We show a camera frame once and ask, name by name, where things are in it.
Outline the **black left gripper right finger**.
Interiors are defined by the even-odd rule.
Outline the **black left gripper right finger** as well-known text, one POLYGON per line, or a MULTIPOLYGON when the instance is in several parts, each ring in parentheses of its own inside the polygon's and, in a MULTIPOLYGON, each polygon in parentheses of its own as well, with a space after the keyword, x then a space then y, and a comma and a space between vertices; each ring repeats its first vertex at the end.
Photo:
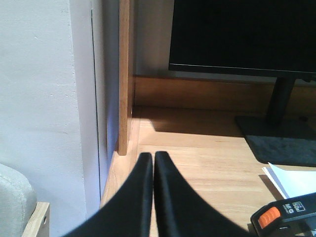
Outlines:
POLYGON ((165 151, 155 153, 154 201, 160 237, 250 237, 252 235, 199 196, 165 151))

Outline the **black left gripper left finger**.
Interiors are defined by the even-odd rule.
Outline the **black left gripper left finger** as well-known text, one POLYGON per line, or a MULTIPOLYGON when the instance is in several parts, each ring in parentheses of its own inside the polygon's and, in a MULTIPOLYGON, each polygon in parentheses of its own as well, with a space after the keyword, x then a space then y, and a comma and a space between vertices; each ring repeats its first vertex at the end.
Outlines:
POLYGON ((114 196, 67 237, 148 237, 153 203, 153 159, 141 153, 114 196))

